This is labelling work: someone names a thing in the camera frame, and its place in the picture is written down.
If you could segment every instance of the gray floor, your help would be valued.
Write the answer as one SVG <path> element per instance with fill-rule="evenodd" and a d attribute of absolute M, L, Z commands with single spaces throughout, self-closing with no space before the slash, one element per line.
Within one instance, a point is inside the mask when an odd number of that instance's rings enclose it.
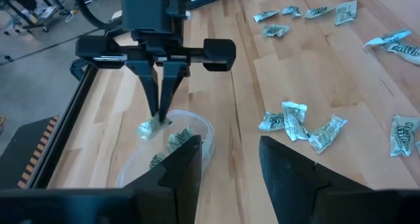
<path fill-rule="evenodd" d="M 72 9 L 74 1 L 66 0 L 64 5 Z M 89 8 L 105 20 L 120 6 L 120 0 L 97 0 Z M 49 33 L 36 29 L 32 34 L 0 34 L 0 55 L 21 58 L 7 63 L 0 57 L 0 114 L 7 119 L 0 135 L 0 154 L 21 125 L 61 115 L 77 87 L 78 81 L 68 70 L 69 63 L 77 58 L 73 38 L 95 27 L 80 13 L 68 23 L 64 19 L 56 15 L 49 22 Z M 0 28 L 7 21 L 9 15 L 0 11 Z"/>

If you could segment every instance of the robotic arm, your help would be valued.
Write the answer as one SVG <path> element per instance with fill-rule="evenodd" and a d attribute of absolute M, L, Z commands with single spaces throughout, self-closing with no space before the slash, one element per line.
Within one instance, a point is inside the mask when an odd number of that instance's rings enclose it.
<path fill-rule="evenodd" d="M 81 36 L 76 55 L 97 68 L 118 69 L 124 64 L 142 82 L 152 116 L 163 122 L 179 84 L 190 76 L 191 62 L 209 71 L 229 71 L 236 46 L 229 39 L 205 39 L 203 48 L 183 47 L 186 0 L 122 0 L 123 29 L 131 31 L 137 46 L 119 46 L 111 37 Z M 162 90 L 154 64 L 163 67 Z"/>

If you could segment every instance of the wooden table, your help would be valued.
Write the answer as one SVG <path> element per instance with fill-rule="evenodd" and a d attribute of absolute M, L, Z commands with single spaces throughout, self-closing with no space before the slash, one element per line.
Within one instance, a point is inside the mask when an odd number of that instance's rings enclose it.
<path fill-rule="evenodd" d="M 186 46 L 228 38 L 237 47 L 231 72 L 209 73 L 191 65 L 191 77 L 172 103 L 174 109 L 206 117 L 215 128 L 216 149 L 201 183 L 197 223 L 276 222 L 259 163 L 261 135 L 373 189 L 419 187 L 418 153 L 390 158 L 389 133 L 393 114 L 419 116 L 420 68 L 378 48 L 363 48 L 366 41 L 399 28 L 413 30 L 406 41 L 420 45 L 419 0 L 358 0 L 357 20 L 337 27 L 334 12 L 314 20 L 278 15 L 266 21 L 290 26 L 282 38 L 264 38 L 264 24 L 252 19 L 288 5 L 305 12 L 345 1 L 351 0 L 222 0 L 192 13 L 185 24 Z M 133 44 L 128 34 L 117 40 Z M 308 141 L 293 143 L 285 131 L 257 129 L 264 112 L 279 112 L 283 101 L 308 105 L 309 130 L 332 114 L 348 123 L 317 155 Z M 126 67 L 100 70 L 51 187 L 113 187 L 141 143 L 138 125 L 149 118 L 134 74 Z"/>

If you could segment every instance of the transparent bowl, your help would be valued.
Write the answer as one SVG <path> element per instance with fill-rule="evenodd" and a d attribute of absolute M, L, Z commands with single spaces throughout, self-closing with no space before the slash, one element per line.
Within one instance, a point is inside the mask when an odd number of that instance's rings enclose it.
<path fill-rule="evenodd" d="M 153 139 L 148 141 L 138 140 L 137 150 L 127 160 L 117 176 L 116 187 L 124 187 L 146 173 L 149 170 L 150 160 L 155 154 L 161 152 L 169 155 L 167 151 L 169 135 L 180 133 L 187 126 L 191 127 L 193 134 L 201 135 L 201 139 L 203 139 L 201 172 L 205 172 L 215 150 L 213 143 L 215 130 L 211 123 L 200 115 L 183 110 L 170 111 L 167 118 L 172 121 L 171 125 L 164 127 Z"/>

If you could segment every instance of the clear plastic container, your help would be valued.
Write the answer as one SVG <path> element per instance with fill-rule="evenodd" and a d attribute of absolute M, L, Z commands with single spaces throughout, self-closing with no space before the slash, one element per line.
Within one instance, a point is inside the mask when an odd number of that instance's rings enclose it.
<path fill-rule="evenodd" d="M 211 123 L 200 115 L 183 110 L 170 111 L 167 114 L 167 118 L 172 121 L 171 125 L 164 127 L 153 139 L 148 141 L 138 140 L 137 150 L 127 160 L 118 174 L 115 181 L 116 187 L 124 187 L 146 173 L 149 170 L 150 160 L 155 154 L 162 152 L 165 155 L 169 155 L 166 149 L 169 135 L 180 133 L 187 126 L 192 128 L 193 134 L 201 135 L 201 139 L 203 139 L 201 146 L 203 156 L 201 172 L 204 173 L 215 150 L 213 143 L 215 130 Z"/>

